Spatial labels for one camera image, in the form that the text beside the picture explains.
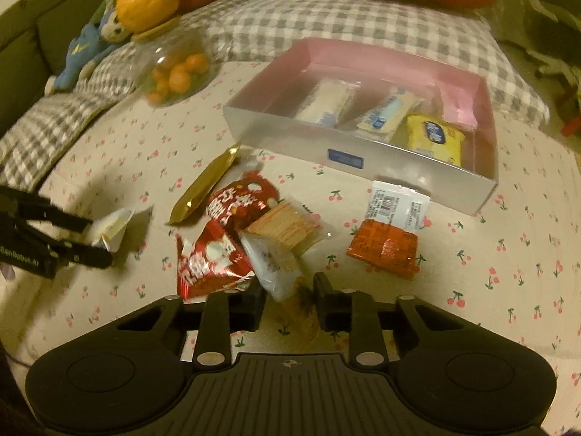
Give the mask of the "white silver snack packet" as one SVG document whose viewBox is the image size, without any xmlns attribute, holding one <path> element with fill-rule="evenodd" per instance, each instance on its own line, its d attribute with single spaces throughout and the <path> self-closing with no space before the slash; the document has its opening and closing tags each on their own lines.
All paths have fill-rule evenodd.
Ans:
<svg viewBox="0 0 581 436">
<path fill-rule="evenodd" d="M 273 300 L 290 298 L 302 278 L 292 251 L 276 239 L 256 233 L 240 232 L 239 239 L 257 279 Z"/>
</svg>

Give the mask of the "clear wafer biscuit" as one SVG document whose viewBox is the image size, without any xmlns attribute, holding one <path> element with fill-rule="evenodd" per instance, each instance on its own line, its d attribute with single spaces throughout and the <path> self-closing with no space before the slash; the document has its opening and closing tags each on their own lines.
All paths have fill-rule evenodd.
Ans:
<svg viewBox="0 0 581 436">
<path fill-rule="evenodd" d="M 252 222 L 245 232 L 278 241 L 296 255 L 336 235 L 336 230 L 321 215 L 295 200 L 280 201 Z"/>
</svg>

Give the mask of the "grey white checkered cushion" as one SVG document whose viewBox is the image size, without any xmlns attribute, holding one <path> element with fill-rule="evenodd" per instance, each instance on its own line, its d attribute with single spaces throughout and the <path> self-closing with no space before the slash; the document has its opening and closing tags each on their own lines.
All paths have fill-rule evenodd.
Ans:
<svg viewBox="0 0 581 436">
<path fill-rule="evenodd" d="M 270 61 L 305 37 L 375 44 L 435 59 L 485 77 L 495 108 L 537 128 L 549 107 L 522 79 L 477 18 L 380 0 L 218 0 L 184 16 L 205 28 L 213 52 L 231 61 Z M 1 139 L 1 181 L 32 191 L 90 121 L 135 89 L 133 43 L 114 50 L 71 93 L 29 105 Z"/>
</svg>

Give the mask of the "glass jar with kumquats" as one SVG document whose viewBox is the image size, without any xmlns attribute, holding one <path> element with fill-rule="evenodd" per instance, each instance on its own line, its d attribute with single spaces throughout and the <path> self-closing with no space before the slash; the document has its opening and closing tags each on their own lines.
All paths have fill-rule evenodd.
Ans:
<svg viewBox="0 0 581 436">
<path fill-rule="evenodd" d="M 136 42 L 132 76 L 149 104 L 167 106 L 205 89 L 218 65 L 204 29 L 177 25 Z"/>
</svg>

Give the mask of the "orange red snack packet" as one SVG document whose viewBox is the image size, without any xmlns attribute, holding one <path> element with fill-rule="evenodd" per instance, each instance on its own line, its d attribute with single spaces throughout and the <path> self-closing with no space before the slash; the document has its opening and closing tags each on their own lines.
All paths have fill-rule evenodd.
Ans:
<svg viewBox="0 0 581 436">
<path fill-rule="evenodd" d="M 418 231 L 429 205 L 429 195 L 375 180 L 364 220 L 347 255 L 400 278 L 412 279 L 419 270 L 415 262 Z"/>
</svg>

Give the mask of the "gold foil snack bar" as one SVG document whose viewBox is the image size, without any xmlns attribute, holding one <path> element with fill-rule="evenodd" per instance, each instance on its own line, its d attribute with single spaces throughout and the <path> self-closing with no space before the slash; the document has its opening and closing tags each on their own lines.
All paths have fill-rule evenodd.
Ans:
<svg viewBox="0 0 581 436">
<path fill-rule="evenodd" d="M 174 204 L 167 224 L 179 225 L 202 205 L 213 188 L 232 166 L 240 149 L 236 143 L 212 160 Z"/>
</svg>

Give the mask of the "white rice cracker packet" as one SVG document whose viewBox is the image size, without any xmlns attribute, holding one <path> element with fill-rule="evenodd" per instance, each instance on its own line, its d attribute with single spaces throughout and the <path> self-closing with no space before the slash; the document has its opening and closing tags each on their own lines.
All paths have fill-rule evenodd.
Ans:
<svg viewBox="0 0 581 436">
<path fill-rule="evenodd" d="M 358 84 L 322 79 L 300 104 L 293 118 L 313 125 L 334 128 L 354 102 Z"/>
</svg>

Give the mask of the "yellow snack packet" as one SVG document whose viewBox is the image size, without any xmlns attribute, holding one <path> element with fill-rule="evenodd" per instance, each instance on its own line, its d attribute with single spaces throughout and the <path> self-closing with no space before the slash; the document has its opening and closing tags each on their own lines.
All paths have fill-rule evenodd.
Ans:
<svg viewBox="0 0 581 436">
<path fill-rule="evenodd" d="M 460 167 L 465 134 L 452 125 L 423 114 L 406 118 L 407 149 Z"/>
</svg>

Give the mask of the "cherry print cloth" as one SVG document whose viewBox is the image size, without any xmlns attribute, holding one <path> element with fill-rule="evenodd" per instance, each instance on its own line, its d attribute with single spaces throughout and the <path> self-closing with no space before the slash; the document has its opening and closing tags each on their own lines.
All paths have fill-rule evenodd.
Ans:
<svg viewBox="0 0 581 436">
<path fill-rule="evenodd" d="M 47 350 L 176 291 L 176 240 L 202 221 L 167 225 L 182 192 L 232 144 L 224 104 L 261 70 L 229 63 L 181 104 L 130 97 L 71 147 L 41 187 L 67 211 L 102 218 L 134 211 L 119 262 L 70 267 L 56 279 L 25 272 L 1 283 L 1 341 L 24 376 Z M 400 279 L 350 258 L 371 184 L 320 164 L 261 150 L 263 175 L 321 219 L 330 236 L 300 259 L 339 289 L 379 301 L 412 293 L 522 343 L 549 361 L 557 394 L 545 430 L 580 425 L 580 173 L 574 154 L 537 129 L 498 115 L 499 183 L 474 215 L 433 204 L 419 231 L 419 272 Z"/>
</svg>

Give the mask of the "blue plush doll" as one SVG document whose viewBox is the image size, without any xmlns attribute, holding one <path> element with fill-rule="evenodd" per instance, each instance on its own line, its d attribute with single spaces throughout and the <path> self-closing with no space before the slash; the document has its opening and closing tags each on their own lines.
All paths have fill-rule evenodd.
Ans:
<svg viewBox="0 0 581 436">
<path fill-rule="evenodd" d="M 122 26 L 113 7 L 104 10 L 98 23 L 87 23 L 80 36 L 71 40 L 65 68 L 48 78 L 44 95 L 70 92 L 78 82 L 87 80 L 105 57 L 127 43 L 131 33 Z"/>
</svg>

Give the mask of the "small white snack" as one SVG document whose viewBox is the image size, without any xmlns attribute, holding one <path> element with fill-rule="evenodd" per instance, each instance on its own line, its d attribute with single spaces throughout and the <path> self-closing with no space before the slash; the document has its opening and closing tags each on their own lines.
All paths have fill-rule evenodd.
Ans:
<svg viewBox="0 0 581 436">
<path fill-rule="evenodd" d="M 103 248 L 110 253 L 116 253 L 133 215 L 133 210 L 122 208 L 97 219 L 86 232 L 84 242 L 93 247 Z"/>
</svg>

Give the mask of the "white blue snack packet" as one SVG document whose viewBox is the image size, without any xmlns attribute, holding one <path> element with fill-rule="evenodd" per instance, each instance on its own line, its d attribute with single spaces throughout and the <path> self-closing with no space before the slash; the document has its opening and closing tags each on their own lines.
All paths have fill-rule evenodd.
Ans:
<svg viewBox="0 0 581 436">
<path fill-rule="evenodd" d="M 403 87 L 391 87 L 375 107 L 355 120 L 357 131 L 390 142 L 401 123 L 424 102 L 424 98 Z"/>
</svg>

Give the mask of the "large orange fruit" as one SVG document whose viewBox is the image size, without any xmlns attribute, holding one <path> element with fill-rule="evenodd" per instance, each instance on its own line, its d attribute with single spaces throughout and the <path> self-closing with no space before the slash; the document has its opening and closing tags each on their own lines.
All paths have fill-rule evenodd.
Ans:
<svg viewBox="0 0 581 436">
<path fill-rule="evenodd" d="M 119 22 L 130 33 L 145 33 L 173 17 L 179 0 L 116 0 Z"/>
</svg>

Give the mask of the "pink paper card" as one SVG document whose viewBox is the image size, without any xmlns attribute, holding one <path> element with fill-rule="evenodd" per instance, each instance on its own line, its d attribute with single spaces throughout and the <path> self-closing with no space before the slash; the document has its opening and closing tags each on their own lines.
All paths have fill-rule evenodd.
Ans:
<svg viewBox="0 0 581 436">
<path fill-rule="evenodd" d="M 438 88 L 442 101 L 443 120 L 469 131 L 476 130 L 479 122 L 474 114 L 474 101 L 478 85 L 440 78 Z"/>
</svg>

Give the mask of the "silver box with pink interior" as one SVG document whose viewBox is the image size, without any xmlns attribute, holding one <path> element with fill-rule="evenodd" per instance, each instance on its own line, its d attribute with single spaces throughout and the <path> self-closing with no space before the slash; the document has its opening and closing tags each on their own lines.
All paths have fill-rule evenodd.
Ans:
<svg viewBox="0 0 581 436">
<path fill-rule="evenodd" d="M 299 40 L 224 116 L 245 145 L 412 187 L 468 215 L 498 184 L 485 80 L 400 50 Z"/>
</svg>

